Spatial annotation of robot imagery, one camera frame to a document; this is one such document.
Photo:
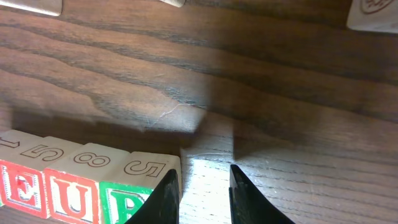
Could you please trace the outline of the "red I block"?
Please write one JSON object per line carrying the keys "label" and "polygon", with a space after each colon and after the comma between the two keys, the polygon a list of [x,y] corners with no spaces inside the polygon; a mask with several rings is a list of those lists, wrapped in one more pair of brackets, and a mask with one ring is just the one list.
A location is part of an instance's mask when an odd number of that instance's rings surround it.
{"label": "red I block", "polygon": [[182,7],[186,2],[186,0],[160,0],[160,1],[175,7]]}

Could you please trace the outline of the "green N block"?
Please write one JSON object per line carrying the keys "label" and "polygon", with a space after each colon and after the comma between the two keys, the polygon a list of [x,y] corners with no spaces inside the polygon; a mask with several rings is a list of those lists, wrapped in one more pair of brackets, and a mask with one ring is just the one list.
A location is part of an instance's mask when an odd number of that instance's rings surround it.
{"label": "green N block", "polygon": [[45,208],[42,140],[16,130],[1,134],[1,200],[7,206],[36,213]]}

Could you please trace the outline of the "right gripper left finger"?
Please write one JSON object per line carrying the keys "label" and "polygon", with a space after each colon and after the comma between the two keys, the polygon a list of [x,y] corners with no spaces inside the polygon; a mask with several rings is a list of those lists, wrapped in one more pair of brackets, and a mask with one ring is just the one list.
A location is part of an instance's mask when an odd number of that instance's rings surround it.
{"label": "right gripper left finger", "polygon": [[179,224],[179,205],[178,175],[170,169],[125,224]]}

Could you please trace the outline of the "red E block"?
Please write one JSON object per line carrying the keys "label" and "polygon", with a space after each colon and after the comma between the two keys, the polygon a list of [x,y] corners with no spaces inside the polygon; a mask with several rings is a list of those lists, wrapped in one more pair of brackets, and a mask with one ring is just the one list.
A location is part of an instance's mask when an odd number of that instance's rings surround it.
{"label": "red E block", "polygon": [[81,144],[18,131],[1,136],[1,200],[39,218],[50,216],[44,169]]}

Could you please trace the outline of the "green R block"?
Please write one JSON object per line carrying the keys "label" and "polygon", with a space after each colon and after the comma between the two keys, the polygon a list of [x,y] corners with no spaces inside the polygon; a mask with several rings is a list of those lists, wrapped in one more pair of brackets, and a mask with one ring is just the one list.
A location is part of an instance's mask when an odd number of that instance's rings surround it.
{"label": "green R block", "polygon": [[99,183],[105,224],[125,223],[148,199],[164,175],[177,171],[182,195],[181,160],[170,154],[132,152]]}

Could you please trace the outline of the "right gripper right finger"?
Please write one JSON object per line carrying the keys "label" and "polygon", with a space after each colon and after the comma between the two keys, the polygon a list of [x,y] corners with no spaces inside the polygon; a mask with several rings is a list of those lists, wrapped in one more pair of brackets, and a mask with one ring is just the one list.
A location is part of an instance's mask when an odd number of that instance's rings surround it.
{"label": "right gripper right finger", "polygon": [[230,165],[229,204],[232,224],[294,224],[235,164]]}

